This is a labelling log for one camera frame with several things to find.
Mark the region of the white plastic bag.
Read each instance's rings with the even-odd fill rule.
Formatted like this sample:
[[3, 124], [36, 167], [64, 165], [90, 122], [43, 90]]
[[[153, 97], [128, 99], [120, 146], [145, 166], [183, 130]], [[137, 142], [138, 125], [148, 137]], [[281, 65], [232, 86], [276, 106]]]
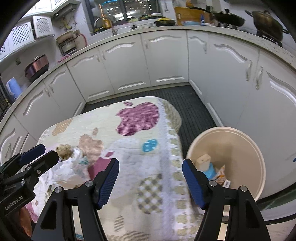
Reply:
[[54, 168], [52, 181], [65, 189], [79, 187], [91, 179], [88, 167], [89, 162], [83, 151], [74, 148], [72, 156], [59, 162], [57, 167]]

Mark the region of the white kitchen cabinets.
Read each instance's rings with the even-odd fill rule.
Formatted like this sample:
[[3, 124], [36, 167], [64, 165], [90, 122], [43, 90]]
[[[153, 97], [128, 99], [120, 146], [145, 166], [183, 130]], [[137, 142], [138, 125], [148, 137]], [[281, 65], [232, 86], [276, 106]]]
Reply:
[[220, 27], [155, 27], [108, 37], [31, 84], [1, 119], [6, 160], [86, 103], [189, 83], [218, 126], [248, 134], [266, 166], [262, 197], [295, 183], [295, 56], [256, 35]]

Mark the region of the dark cooking pot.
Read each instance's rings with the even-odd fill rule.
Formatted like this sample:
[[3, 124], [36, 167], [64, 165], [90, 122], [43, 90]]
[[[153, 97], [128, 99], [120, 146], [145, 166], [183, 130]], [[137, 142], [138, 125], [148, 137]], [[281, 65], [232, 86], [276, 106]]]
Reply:
[[283, 26], [271, 16], [269, 11], [250, 12], [245, 10], [245, 12], [253, 17], [253, 22], [257, 29], [257, 36], [267, 37], [279, 43], [283, 40], [283, 34], [289, 34], [289, 31], [284, 29]]

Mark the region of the patchwork quilt table cover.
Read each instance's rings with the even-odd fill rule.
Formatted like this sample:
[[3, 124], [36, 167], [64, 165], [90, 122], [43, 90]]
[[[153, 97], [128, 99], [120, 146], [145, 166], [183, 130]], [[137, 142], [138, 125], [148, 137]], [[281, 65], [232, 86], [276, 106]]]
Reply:
[[[38, 142], [79, 148], [93, 179], [111, 159], [119, 175], [98, 215], [108, 240], [193, 240], [201, 219], [182, 173], [178, 134], [154, 97], [96, 108], [47, 128]], [[53, 190], [55, 165], [39, 178], [27, 205], [37, 221]]]

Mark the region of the pink rice cooker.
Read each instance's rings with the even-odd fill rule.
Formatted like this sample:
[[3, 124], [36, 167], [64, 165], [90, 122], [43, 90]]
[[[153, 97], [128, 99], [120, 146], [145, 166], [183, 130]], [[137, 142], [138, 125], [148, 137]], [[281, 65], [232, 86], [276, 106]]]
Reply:
[[34, 60], [25, 68], [25, 77], [30, 83], [33, 83], [41, 75], [43, 75], [49, 69], [49, 61], [46, 54], [37, 56]]

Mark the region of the wooden cutting board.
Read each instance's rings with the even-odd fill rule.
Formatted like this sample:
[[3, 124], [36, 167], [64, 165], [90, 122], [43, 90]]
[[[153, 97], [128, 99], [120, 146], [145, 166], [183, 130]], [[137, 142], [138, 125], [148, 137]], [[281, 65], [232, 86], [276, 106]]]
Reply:
[[176, 14], [177, 25], [182, 25], [182, 22], [200, 22], [201, 16], [204, 17], [205, 23], [211, 23], [210, 14], [200, 9], [190, 9], [183, 7], [174, 7]]

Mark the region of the black frying pan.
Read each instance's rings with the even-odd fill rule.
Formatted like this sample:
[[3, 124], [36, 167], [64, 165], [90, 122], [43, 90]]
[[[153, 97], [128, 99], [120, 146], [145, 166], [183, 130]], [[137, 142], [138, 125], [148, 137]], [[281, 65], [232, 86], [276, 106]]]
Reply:
[[210, 15], [211, 20], [215, 20], [220, 24], [226, 24], [226, 25], [233, 25], [235, 27], [241, 27], [245, 23], [245, 19], [238, 16], [234, 15], [230, 12], [227, 11], [213, 11], [211, 8], [209, 9], [202, 9], [198, 7], [189, 7], [189, 9], [196, 9], [196, 10], [201, 10], [203, 12], [207, 12]]

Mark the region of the blue paper box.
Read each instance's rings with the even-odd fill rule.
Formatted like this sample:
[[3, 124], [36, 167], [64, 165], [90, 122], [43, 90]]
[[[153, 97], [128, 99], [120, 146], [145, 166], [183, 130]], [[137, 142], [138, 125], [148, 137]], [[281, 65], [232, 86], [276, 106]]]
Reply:
[[212, 180], [216, 176], [217, 172], [212, 163], [209, 164], [209, 168], [204, 171], [204, 174], [206, 175], [208, 180]]

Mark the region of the black ribbed floor mat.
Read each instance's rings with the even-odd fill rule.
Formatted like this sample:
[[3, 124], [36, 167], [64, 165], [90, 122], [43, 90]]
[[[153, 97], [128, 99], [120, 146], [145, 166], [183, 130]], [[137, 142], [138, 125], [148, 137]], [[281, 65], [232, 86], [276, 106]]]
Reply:
[[195, 90], [191, 85], [185, 84], [114, 95], [106, 100], [87, 103], [82, 112], [87, 113], [96, 108], [142, 97], [154, 97], [159, 102], [162, 112], [178, 134], [183, 157], [186, 156], [191, 143], [199, 134], [216, 126]]

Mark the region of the brown paper ball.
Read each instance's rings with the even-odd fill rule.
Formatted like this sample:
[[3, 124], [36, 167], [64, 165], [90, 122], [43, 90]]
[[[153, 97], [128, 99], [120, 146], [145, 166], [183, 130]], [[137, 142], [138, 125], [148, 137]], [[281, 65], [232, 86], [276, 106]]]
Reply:
[[58, 153], [59, 158], [63, 161], [69, 159], [73, 154], [73, 150], [69, 144], [60, 144], [56, 147], [56, 152]]

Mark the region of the beige round trash bin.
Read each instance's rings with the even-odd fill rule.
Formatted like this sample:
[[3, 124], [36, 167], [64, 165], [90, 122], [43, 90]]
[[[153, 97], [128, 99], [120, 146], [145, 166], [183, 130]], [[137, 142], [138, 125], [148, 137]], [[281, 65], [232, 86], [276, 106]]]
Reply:
[[266, 167], [258, 145], [244, 132], [235, 128], [220, 126], [199, 134], [191, 143], [187, 158], [192, 162], [208, 154], [217, 169], [225, 166], [225, 175], [233, 189], [246, 186], [254, 200], [261, 196]]

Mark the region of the white sponge block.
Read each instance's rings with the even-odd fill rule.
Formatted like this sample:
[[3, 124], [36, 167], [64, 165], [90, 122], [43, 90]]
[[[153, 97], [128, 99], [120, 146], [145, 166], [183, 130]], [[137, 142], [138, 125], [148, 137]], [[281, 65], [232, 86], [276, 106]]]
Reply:
[[207, 171], [210, 167], [211, 157], [208, 154], [203, 154], [195, 161], [195, 167], [199, 171]]

